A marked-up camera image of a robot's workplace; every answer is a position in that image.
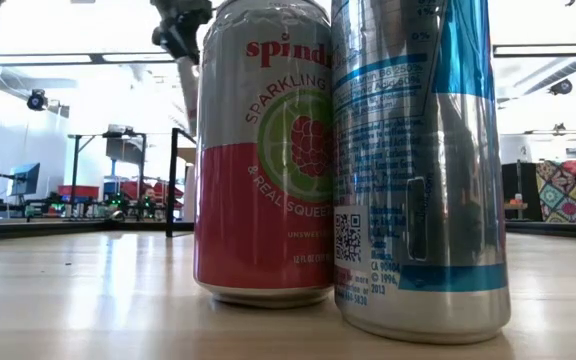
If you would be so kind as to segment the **wooden shelf black metal frame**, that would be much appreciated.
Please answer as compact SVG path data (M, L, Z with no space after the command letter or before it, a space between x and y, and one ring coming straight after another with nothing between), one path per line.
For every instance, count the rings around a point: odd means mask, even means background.
M176 204L176 175L177 175L177 158L178 158L178 140L179 136L189 140L192 144L196 141L183 129L173 127L171 130L171 148L170 148L170 161L169 161L169 178L167 190L167 205L166 205L166 225L165 235L167 238L172 238L176 231L179 232L193 232L194 224L192 222L182 222L177 224L175 222L175 204Z

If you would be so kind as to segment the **colourful patchwork quilt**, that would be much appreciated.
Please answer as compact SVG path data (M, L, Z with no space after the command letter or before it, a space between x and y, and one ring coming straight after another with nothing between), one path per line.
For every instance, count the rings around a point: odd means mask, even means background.
M540 162L536 179L543 220L576 224L576 160Z

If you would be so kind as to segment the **black background frame table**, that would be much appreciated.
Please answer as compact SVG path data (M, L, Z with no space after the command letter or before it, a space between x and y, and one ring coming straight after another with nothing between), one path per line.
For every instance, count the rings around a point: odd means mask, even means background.
M134 138L140 138L142 140L141 146L141 157L138 163L138 177L136 182L136 196L133 204L133 208L137 210L137 221L142 220L141 206L142 206L142 196L144 191L144 169L145 169L145 156L147 148L147 134L143 132L135 132L134 130L124 130L119 131L106 131L100 134L69 134L68 138L74 140L74 151L73 151L73 163L72 163L72 174L71 174L71 184L70 184L70 194L69 194L69 206L71 213L68 215L69 218L73 218L74 214L80 215L78 210L78 204L76 202L76 192L77 192L77 176L78 176L78 165L79 165L79 153L96 137L101 137L104 139L121 139L129 140Z

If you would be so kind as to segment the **black aluminium table frame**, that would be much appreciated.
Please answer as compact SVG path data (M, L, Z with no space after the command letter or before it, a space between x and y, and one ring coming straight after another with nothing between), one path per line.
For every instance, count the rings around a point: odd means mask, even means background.
M40 237L52 235L69 235L77 233L124 231L124 232L166 232L166 223L151 222L113 222L113 221L75 221L53 223L11 223L0 224L0 240ZM507 222L507 233L518 233L539 236L558 236L576 238L576 224L545 223L545 222Z

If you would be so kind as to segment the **small orange object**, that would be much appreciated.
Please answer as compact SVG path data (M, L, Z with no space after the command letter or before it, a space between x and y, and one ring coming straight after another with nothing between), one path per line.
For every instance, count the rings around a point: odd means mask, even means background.
M523 201L523 195L519 192L504 203L505 211L515 211L518 220L524 219L524 211L528 208L528 204Z

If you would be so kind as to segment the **grey ceiling duct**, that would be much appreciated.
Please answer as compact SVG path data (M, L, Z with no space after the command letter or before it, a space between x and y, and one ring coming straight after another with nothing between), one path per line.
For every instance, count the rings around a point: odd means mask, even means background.
M533 81L533 84L522 92L522 95L526 96L542 89L557 87L562 82L569 83L568 77L574 73L576 73L576 57L572 57L569 60L556 58L532 74L526 76L522 81L516 84L516 87L519 87L526 82ZM569 83L568 92L571 90L572 85Z

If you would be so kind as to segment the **grey hanging box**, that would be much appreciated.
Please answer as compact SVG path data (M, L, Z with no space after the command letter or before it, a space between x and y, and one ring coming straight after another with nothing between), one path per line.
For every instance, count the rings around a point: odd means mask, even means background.
M112 160L139 165L143 155L141 138L106 140L106 156Z

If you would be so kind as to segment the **black partition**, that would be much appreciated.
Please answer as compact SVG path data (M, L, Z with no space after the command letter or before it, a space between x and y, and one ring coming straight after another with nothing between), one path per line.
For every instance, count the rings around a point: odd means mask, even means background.
M505 203L514 199L517 193L522 195L522 201L527 205L527 208L522 211L524 221L543 221L535 163L503 164L502 187Z

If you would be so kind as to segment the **red grey Spindrift can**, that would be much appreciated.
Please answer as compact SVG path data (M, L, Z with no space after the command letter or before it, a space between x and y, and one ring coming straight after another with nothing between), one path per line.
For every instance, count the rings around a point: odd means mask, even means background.
M317 0L225 0L199 74L194 277L262 308L332 288L332 50Z

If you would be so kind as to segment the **dark computer monitor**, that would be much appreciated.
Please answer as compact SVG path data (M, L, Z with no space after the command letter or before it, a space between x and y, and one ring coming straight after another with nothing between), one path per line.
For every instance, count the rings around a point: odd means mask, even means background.
M11 195L24 196L35 194L39 180L39 163L31 163L14 167L11 170L13 176Z

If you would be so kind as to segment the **background robot with green lights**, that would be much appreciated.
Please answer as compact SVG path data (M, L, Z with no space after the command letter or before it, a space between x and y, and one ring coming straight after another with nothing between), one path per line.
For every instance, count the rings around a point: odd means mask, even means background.
M110 220L112 213L117 210L121 210L125 214L126 220L124 222L163 222L166 218L165 206L145 207L141 200L129 201L113 194L105 200L103 208L108 220Z

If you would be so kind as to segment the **silver blue Red Bull can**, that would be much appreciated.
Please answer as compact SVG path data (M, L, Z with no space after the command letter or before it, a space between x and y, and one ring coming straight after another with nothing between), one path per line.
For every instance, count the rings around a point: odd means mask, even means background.
M487 0L332 0L342 317L412 342L497 336L511 305Z

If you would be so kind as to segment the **white panel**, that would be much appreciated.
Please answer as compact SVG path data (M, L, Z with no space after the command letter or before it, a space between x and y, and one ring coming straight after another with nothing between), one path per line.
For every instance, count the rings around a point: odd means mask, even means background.
M195 197L196 197L196 175L195 165L186 164L186 175L183 195L183 221L188 223L195 222Z

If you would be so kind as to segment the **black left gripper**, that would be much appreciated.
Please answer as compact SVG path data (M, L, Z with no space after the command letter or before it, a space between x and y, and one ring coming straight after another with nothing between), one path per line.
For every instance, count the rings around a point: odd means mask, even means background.
M210 0L150 0L161 18L166 21L207 24L212 18ZM168 28L157 26L153 29L152 43L165 50L173 59L188 58L193 64L200 62L197 45L197 30L194 25L172 25Z

